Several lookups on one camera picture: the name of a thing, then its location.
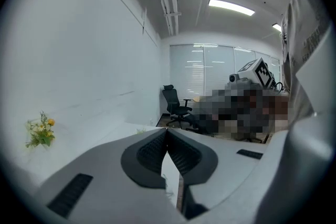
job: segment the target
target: floor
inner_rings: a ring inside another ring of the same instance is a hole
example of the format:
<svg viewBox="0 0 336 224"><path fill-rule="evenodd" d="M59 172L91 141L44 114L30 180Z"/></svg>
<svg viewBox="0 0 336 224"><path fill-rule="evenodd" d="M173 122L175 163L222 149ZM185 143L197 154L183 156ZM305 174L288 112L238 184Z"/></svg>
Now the floor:
<svg viewBox="0 0 336 224"><path fill-rule="evenodd" d="M177 128L180 129L180 124L178 122L174 122L169 124L169 126L166 126L166 124L171 121L170 116L162 116L157 124L157 127L165 127L165 128ZM186 128L192 128L192 126L189 125L187 122L181 122L181 127L182 129ZM224 140L235 140L232 138L229 134L215 134L215 138L218 139L224 139ZM257 138L262 139L263 141L265 140L266 134L257 134ZM266 144L270 142L272 138L272 134L270 134ZM177 193L177 204L176 208L181 211L182 210L182 196L183 196L183 177L180 175L180 182L178 185L178 193Z"/></svg>
<svg viewBox="0 0 336 224"><path fill-rule="evenodd" d="M176 129L180 129L180 124L178 122L173 122L171 124L169 124L169 126L167 126L166 124L171 121L170 116L165 116L163 115L157 126L156 127L164 127L164 128L176 128ZM182 129L186 129L186 128L192 128L192 126L189 125L188 122L181 122L181 127ZM267 134L257 134L257 138L261 139L261 140L265 140ZM234 138L231 137L230 134L215 134L214 135L215 138L219 138L219 139L225 139L225 140L235 140ZM268 144L271 140L272 134L270 134L266 144Z"/></svg>

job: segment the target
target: ceiling light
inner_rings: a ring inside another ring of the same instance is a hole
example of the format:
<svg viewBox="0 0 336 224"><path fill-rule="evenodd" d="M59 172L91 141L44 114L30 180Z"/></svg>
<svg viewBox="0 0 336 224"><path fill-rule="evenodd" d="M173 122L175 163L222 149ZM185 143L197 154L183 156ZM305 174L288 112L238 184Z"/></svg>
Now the ceiling light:
<svg viewBox="0 0 336 224"><path fill-rule="evenodd" d="M251 50L247 50L247 49L243 49L243 48L239 48L239 47L235 48L235 50L241 50L241 51L245 51L245 52L251 52Z"/></svg>
<svg viewBox="0 0 336 224"><path fill-rule="evenodd" d="M218 45L194 43L194 47L211 47L211 48L217 48Z"/></svg>
<svg viewBox="0 0 336 224"><path fill-rule="evenodd" d="M275 29L279 30L281 32L281 26L278 24L273 24L272 25Z"/></svg>
<svg viewBox="0 0 336 224"><path fill-rule="evenodd" d="M193 68L205 68L203 66L193 66Z"/></svg>
<svg viewBox="0 0 336 224"><path fill-rule="evenodd" d="M231 9L234 10L236 12L241 12L244 13L246 15L251 16L254 13L254 10L249 9L249 8L245 8L230 2L226 2L223 0L209 0L209 6L211 7L219 7L219 8L227 8L227 9Z"/></svg>

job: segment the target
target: cable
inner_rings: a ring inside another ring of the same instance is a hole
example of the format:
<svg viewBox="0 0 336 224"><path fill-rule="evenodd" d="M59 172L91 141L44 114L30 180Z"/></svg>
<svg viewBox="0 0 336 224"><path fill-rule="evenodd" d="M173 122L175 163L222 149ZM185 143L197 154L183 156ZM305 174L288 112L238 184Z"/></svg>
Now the cable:
<svg viewBox="0 0 336 224"><path fill-rule="evenodd" d="M274 87L275 89L277 89L277 85L278 85L278 84L281 84L281 89L280 89L279 92L278 92L278 94L279 94L279 93L281 93L281 92L284 90L284 89L283 89L283 88L284 88L284 85L283 85L281 82L278 82L277 84L275 84L275 87Z"/></svg>

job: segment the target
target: black slot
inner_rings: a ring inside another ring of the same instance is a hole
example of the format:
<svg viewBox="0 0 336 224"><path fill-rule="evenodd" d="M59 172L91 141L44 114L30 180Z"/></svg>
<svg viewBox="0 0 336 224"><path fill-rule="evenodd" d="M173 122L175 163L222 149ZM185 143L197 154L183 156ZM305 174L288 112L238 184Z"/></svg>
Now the black slot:
<svg viewBox="0 0 336 224"><path fill-rule="evenodd" d="M92 179L92 176L78 174L50 202L48 208L60 216L67 218Z"/></svg>
<svg viewBox="0 0 336 224"><path fill-rule="evenodd" d="M237 154L246 156L246 157L250 157L250 158L254 158L254 159L261 159L261 157L263 156L262 153L259 152L254 152L254 151L248 151L248 150L238 150Z"/></svg>

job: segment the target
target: white panel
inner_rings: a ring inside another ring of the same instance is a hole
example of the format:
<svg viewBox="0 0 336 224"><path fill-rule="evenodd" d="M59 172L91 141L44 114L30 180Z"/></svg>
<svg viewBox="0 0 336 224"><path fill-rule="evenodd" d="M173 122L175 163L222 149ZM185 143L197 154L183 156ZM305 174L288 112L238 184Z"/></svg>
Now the white panel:
<svg viewBox="0 0 336 224"><path fill-rule="evenodd" d="M259 59L260 57L263 59L263 61L268 65L268 70L272 72L271 69L271 56L270 55L266 55L266 54L261 54L259 52L256 52L256 57L257 59Z"/></svg>
<svg viewBox="0 0 336 224"><path fill-rule="evenodd" d="M275 81L278 83L280 82L280 62L278 59L272 58L271 59L271 66L272 68L270 71L273 73Z"/></svg>
<svg viewBox="0 0 336 224"><path fill-rule="evenodd" d="M204 95L204 56L202 47L192 45L170 47L171 84L177 90L181 105L183 99Z"/></svg>
<svg viewBox="0 0 336 224"><path fill-rule="evenodd" d="M205 47L205 95L212 90L223 90L229 75L235 73L235 59L232 47Z"/></svg>
<svg viewBox="0 0 336 224"><path fill-rule="evenodd" d="M248 62L251 62L256 59L256 54L254 51L242 51L239 48L234 48L235 53L235 64L236 64L236 72L241 69Z"/></svg>

